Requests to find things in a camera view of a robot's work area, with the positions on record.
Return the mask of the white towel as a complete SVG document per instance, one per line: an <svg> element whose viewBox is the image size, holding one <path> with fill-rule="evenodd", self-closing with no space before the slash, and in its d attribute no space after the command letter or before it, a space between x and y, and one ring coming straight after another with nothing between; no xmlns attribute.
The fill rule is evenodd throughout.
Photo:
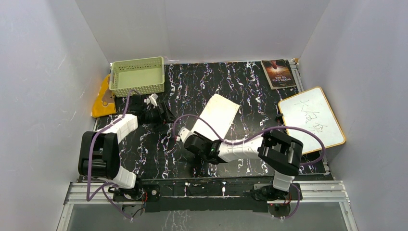
<svg viewBox="0 0 408 231"><path fill-rule="evenodd" d="M207 102L199 117L206 121L216 133L224 139L232 125L239 107L238 104L231 100L219 94L214 94ZM196 121L191 131L198 132L211 141L219 139L210 127L199 119Z"/></svg>

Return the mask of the orange patterned towel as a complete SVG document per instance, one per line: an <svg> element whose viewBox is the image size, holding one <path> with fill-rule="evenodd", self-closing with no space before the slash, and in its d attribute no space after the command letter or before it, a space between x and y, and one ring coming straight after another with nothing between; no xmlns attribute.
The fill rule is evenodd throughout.
<svg viewBox="0 0 408 231"><path fill-rule="evenodd" d="M110 74L108 74L102 84L98 96L93 104L91 116L99 118L116 114L115 96L109 89Z"/></svg>

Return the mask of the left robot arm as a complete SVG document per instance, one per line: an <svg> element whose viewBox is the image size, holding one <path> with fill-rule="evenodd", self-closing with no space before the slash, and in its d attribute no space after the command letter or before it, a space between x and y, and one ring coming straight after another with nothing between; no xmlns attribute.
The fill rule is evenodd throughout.
<svg viewBox="0 0 408 231"><path fill-rule="evenodd" d="M175 116L157 95L133 95L127 99L123 113L98 131L87 131L81 140L78 160L80 175L95 177L125 189L131 200L139 200L144 188L137 182L137 174L120 165L119 144L140 125L153 125L163 131L174 123Z"/></svg>

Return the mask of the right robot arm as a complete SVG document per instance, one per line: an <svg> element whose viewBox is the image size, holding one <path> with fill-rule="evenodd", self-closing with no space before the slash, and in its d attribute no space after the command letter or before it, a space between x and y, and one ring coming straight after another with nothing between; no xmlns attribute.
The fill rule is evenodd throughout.
<svg viewBox="0 0 408 231"><path fill-rule="evenodd" d="M249 141L210 140L183 128L178 134L186 150L213 165L238 159L261 159L275 171L271 194L284 199L299 174L303 143L281 131L272 130Z"/></svg>

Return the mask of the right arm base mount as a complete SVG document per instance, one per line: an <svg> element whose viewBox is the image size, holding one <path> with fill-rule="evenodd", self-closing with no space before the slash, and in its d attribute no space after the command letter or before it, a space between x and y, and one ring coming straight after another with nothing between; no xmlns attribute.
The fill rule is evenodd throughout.
<svg viewBox="0 0 408 231"><path fill-rule="evenodd" d="M251 196L257 201L272 201L278 204L288 204L301 201L303 195L298 183L292 183L288 191L278 190L272 187L272 183L258 183L250 190Z"/></svg>

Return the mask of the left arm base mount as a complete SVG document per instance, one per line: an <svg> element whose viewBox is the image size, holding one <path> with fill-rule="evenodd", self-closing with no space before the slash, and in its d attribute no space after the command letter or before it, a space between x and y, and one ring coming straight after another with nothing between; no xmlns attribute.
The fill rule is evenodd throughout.
<svg viewBox="0 0 408 231"><path fill-rule="evenodd" d="M132 189L109 187L115 202L156 202L160 199L160 186L157 184L136 184Z"/></svg>

